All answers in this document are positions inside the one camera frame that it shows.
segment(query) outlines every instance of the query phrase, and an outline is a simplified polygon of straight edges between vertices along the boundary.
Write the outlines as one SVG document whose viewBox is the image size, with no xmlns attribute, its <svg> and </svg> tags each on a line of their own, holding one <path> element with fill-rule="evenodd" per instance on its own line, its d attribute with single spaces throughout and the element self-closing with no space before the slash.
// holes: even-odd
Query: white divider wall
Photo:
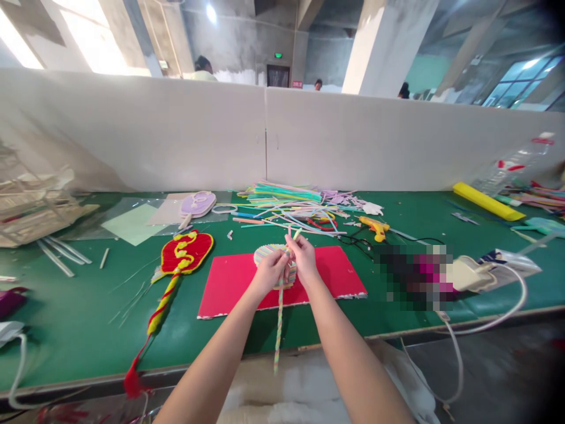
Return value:
<svg viewBox="0 0 565 424">
<path fill-rule="evenodd" d="M 92 191 L 244 188 L 265 177 L 265 93 L 249 85 L 0 69 L 0 140 Z"/>
<path fill-rule="evenodd" d="M 534 171 L 565 160 L 565 114 L 267 88 L 267 178 L 340 190 L 449 190 L 542 131 L 556 133 L 556 145 Z"/>
</svg>

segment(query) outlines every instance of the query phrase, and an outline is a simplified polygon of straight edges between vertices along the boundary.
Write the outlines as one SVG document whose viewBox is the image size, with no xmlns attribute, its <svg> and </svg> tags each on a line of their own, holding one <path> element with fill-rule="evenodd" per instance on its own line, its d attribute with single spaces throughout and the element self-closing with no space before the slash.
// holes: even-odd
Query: door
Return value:
<svg viewBox="0 0 565 424">
<path fill-rule="evenodd" d="M 267 86 L 286 87 L 290 80 L 290 67 L 267 65 Z"/>
</svg>

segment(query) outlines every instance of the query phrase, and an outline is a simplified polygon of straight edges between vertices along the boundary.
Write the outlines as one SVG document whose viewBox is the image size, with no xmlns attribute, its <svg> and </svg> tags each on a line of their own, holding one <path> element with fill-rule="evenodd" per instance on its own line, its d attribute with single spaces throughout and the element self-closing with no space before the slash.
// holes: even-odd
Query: water bottle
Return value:
<svg viewBox="0 0 565 424">
<path fill-rule="evenodd" d="M 484 176 L 473 181 L 471 185 L 488 196 L 496 196 L 518 174 L 531 167 L 547 153 L 549 147 L 554 144 L 554 141 L 550 140 L 553 136 L 552 132 L 541 133 L 539 137 L 532 139 L 517 151 L 496 161 Z"/>
</svg>

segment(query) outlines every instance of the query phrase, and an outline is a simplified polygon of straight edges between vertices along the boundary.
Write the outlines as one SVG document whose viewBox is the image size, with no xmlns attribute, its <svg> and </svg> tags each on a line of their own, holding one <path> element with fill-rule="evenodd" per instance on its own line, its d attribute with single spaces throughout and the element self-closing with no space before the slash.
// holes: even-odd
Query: red foam board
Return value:
<svg viewBox="0 0 565 424">
<path fill-rule="evenodd" d="M 367 297 L 361 279 L 340 246 L 319 247 L 315 250 L 316 265 L 330 293 L 335 299 Z M 253 254 L 218 256 L 212 261 L 210 275 L 198 311 L 199 319 L 227 315 L 243 295 L 257 267 Z M 284 306 L 308 303 L 306 290 L 297 277 L 294 285 L 284 291 Z M 271 291 L 258 310 L 278 307 L 278 291 Z"/>
</svg>

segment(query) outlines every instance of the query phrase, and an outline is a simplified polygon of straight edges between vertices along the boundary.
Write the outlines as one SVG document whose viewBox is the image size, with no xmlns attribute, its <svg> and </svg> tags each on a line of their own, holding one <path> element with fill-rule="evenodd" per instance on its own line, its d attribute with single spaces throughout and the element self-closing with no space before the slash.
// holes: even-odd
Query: green table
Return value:
<svg viewBox="0 0 565 424">
<path fill-rule="evenodd" d="M 480 223 L 480 226 L 475 226 L 452 217 L 451 213 L 457 209 L 446 200 L 482 211 L 453 193 L 384 192 L 359 195 L 384 206 L 384 219 L 392 228 L 414 237 L 443 240 L 453 247 L 454 257 L 466 254 L 478 258 L 496 247 L 518 251 L 528 245 L 527 241 L 496 221 L 468 214 Z M 155 197 L 155 194 L 98 194 L 89 203 L 108 206 L 115 204 L 122 196 Z M 530 217 L 546 216 L 536 208 L 522 207 L 520 210 Z M 357 230 L 356 227 L 340 227 L 349 228 L 350 233 Z M 285 229 L 273 226 L 240 228 L 240 224 L 231 219 L 199 224 L 198 228 L 205 229 L 214 237 L 213 257 L 252 253 L 262 244 L 282 240 L 285 233 Z M 233 241 L 226 237 L 230 230 L 234 230 Z M 311 235 L 309 238 L 317 247 L 337 243 L 326 236 Z M 70 242 L 94 262 L 89 266 L 79 266 L 65 260 L 76 274 L 71 279 L 51 263 L 35 243 L 0 252 L 0 273 L 19 277 L 21 285 L 32 290 L 29 302 L 11 317 L 31 327 L 28 366 L 21 387 L 108 377 L 128 370 L 143 345 L 148 318 L 154 312 L 168 279 L 151 289 L 121 328 L 116 322 L 108 322 L 139 290 L 141 283 L 151 277 L 158 262 L 147 266 L 118 290 L 109 292 L 142 266 L 157 259 L 168 239 L 165 236 L 152 237 L 137 247 L 114 239 Z M 389 240 L 399 243 L 392 235 Z M 107 247 L 110 248 L 108 260 L 104 269 L 100 270 L 100 260 Z M 377 271 L 378 265 L 372 264 L 354 246 L 344 246 L 344 250 L 365 284 L 368 298 L 340 300 L 339 304 L 363 336 L 391 337 L 432 331 L 434 326 L 440 325 L 434 312 L 405 311 L 397 302 L 385 302 L 386 287 Z M 564 251 L 565 240 L 555 239 L 547 249 L 538 249 L 531 254 L 530 257 L 544 272 L 527 279 L 530 297 L 525 310 L 554 310 L 565 304 L 565 285 L 562 284 Z M 212 257 L 209 257 L 197 272 L 182 278 L 167 320 L 143 358 L 141 370 L 190 364 L 222 323 L 223 318 L 207 321 L 196 319 L 211 264 Z M 0 287 L 9 286 L 2 283 Z M 455 302 L 450 316 L 454 323 L 461 323 L 504 313 L 515 304 L 519 295 L 518 284 L 511 284 L 491 293 Z M 257 313 L 245 353 L 272 351 L 276 324 L 276 310 Z M 283 349 L 319 343 L 308 305 L 285 309 L 283 331 Z M 4 370 L 0 374 L 0 390 L 9 389 L 18 360 L 18 342 L 12 342 L 0 350 L 0 368 Z"/>
</svg>

